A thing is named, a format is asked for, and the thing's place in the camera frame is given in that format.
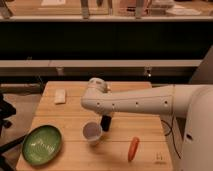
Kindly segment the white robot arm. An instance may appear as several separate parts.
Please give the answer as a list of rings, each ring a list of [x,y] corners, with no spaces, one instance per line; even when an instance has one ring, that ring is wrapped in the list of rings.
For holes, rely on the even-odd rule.
[[[112,112],[173,115],[186,119],[180,171],[213,171],[213,85],[169,85],[108,92],[91,78],[81,105],[100,115]]]

